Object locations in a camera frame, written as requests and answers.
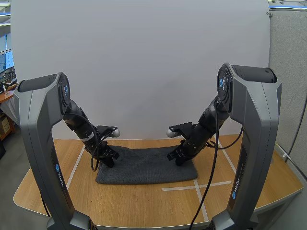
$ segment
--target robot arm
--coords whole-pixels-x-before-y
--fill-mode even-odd
[[[169,138],[180,135],[185,138],[175,150],[167,155],[170,161],[176,159],[176,164],[180,166],[184,162],[191,160],[206,146],[206,142],[216,133],[215,102],[217,103],[217,119],[220,128],[229,117],[229,114],[218,96],[215,97],[208,108],[202,113],[198,124],[195,125],[190,122],[169,127],[167,131]]]
[[[112,150],[106,141],[107,137],[117,138],[120,136],[117,127],[113,126],[93,126],[83,110],[78,107],[76,102],[70,99],[69,105],[65,111],[63,120],[66,125],[74,131],[79,139],[84,143],[85,150],[91,153],[91,167],[93,171],[97,170],[98,162],[101,161],[108,167],[113,167],[113,158],[117,159],[119,154]],[[93,167],[93,158],[96,159],[96,166]]]
[[[223,64],[218,72],[217,91],[218,96],[197,125],[185,123],[169,127],[170,138],[182,135],[185,140],[168,158],[175,158],[177,165],[194,158],[228,117],[242,124],[240,158],[229,202],[226,210],[212,218],[207,229],[255,230],[258,220],[253,212],[269,170],[277,135],[281,82],[269,68]]]

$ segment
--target floor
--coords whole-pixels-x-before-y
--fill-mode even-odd
[[[44,230],[48,219],[15,205],[13,196],[30,164],[20,129],[3,141],[5,155],[0,159],[0,230]]]

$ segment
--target gray cloth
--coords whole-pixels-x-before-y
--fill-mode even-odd
[[[176,146],[149,149],[129,149],[110,146],[119,153],[115,165],[99,164],[96,182],[99,184],[160,184],[197,178],[192,161],[181,166],[166,157]]]

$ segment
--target wooden table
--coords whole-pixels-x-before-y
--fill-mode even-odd
[[[11,99],[14,96],[14,92],[15,92],[15,90],[1,93],[0,94],[0,103],[3,103],[5,101],[7,101],[8,99]],[[15,132],[15,127],[14,127],[12,119],[10,119],[8,116],[7,116],[7,118],[8,118],[9,124],[10,124],[10,129],[5,134],[1,134],[1,137],[0,137],[1,140],[4,140],[11,132],[12,133]]]
[[[236,137],[221,136],[221,146],[230,144]],[[226,151],[219,150],[213,181],[195,223],[209,221],[226,208],[241,141]],[[83,151],[81,141],[57,139],[54,142],[76,210],[89,215],[96,225],[103,226],[161,227],[190,224],[209,180],[214,156],[214,149],[205,148],[193,159],[198,178],[191,181],[146,185],[98,184],[95,182],[97,172],[92,172],[90,167],[90,154]],[[108,140],[109,145],[132,149],[173,146],[179,142],[180,139],[176,138]],[[255,212],[280,205],[302,189],[298,178],[275,152]],[[31,169],[18,187],[14,202],[33,212],[46,214]]]
[[[0,103],[7,101],[8,99],[11,99],[14,96],[15,90],[3,92],[0,94]]]

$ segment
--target black wire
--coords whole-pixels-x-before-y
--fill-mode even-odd
[[[291,153],[291,151],[292,151],[292,148],[293,148],[293,146],[294,146],[294,144],[295,144],[295,141],[296,141],[296,138],[297,138],[297,135],[298,135],[298,132],[299,132],[299,128],[300,128],[301,125],[302,125],[302,121],[303,121],[304,114],[305,114],[305,110],[306,110],[306,105],[307,105],[307,95],[306,95],[305,104],[304,104],[304,108],[303,108],[303,114],[302,114],[301,119],[300,119],[300,121],[299,121],[299,125],[298,125],[298,127],[297,127],[297,130],[296,130],[294,139],[293,139],[293,141],[292,141],[290,150],[289,150],[289,152],[288,152],[288,155],[290,155],[290,153]]]
[[[40,195],[40,197],[42,198],[42,201],[43,201],[43,205],[44,205],[45,211],[46,211],[48,217],[50,217],[49,212],[48,212],[48,209],[47,209],[47,207],[46,207],[46,204],[45,204],[45,202],[44,202],[44,199],[43,199],[42,195]]]
[[[280,147],[285,153],[287,153],[283,147],[281,147],[278,144],[278,147]],[[291,157],[289,156],[289,154],[286,155],[287,159],[289,159],[289,161],[294,165],[294,167],[296,167],[296,169],[298,170],[298,172],[302,175],[302,177],[307,181],[307,176],[302,172],[302,170],[298,167],[298,165],[291,159]]]
[[[216,164],[216,158],[217,158],[217,152],[218,152],[218,143],[219,143],[219,124],[218,124],[218,118],[217,118],[217,105],[216,105],[216,101],[214,102],[214,108],[215,108],[215,127],[216,127],[216,144],[215,144],[215,153],[214,153],[214,159],[213,159],[213,164],[212,164],[212,169],[211,169],[211,174],[210,174],[210,178],[209,178],[209,181],[208,181],[208,185],[206,187],[206,190],[205,190],[205,193],[203,194],[202,196],[202,199],[201,199],[201,203],[197,209],[197,212],[190,224],[190,227],[189,227],[189,230],[192,229],[192,226],[193,226],[193,223],[196,219],[196,217],[198,216],[200,210],[201,210],[201,206],[205,200],[205,197],[207,195],[207,192],[209,190],[209,187],[210,187],[210,184],[211,184],[211,181],[212,181],[212,178],[213,178],[213,174],[214,174],[214,169],[215,169],[215,164]]]
[[[230,145],[228,145],[228,146],[226,146],[226,147],[222,147],[222,148],[218,148],[218,149],[219,149],[219,150],[225,150],[225,149],[227,149],[227,148],[233,146],[233,145],[240,139],[240,136],[242,135],[242,132],[243,132],[243,127],[241,127],[240,134],[239,134],[239,136],[235,139],[234,142],[232,142]],[[215,148],[215,146],[209,144],[208,142],[206,143],[206,146],[209,147],[209,148]]]
[[[97,137],[97,134],[96,134],[96,130],[94,128],[94,126],[91,124],[91,122],[85,118],[84,116],[81,116],[79,114],[74,114],[74,113],[68,113],[67,115],[73,115],[73,116],[77,116],[79,118],[81,118],[83,121],[85,121],[86,123],[88,123],[92,129],[93,129],[93,133],[94,133],[94,137],[95,137],[95,142],[96,142],[96,148],[95,150],[92,152],[92,158],[91,158],[91,168],[92,168],[92,171],[95,172],[97,169],[98,169],[98,165],[99,165],[99,157],[98,157],[98,153],[99,153],[99,144],[98,144],[98,137]],[[94,163],[94,154],[95,154],[95,151],[97,152],[97,160],[96,160],[96,166],[94,168],[93,166],[93,163]]]

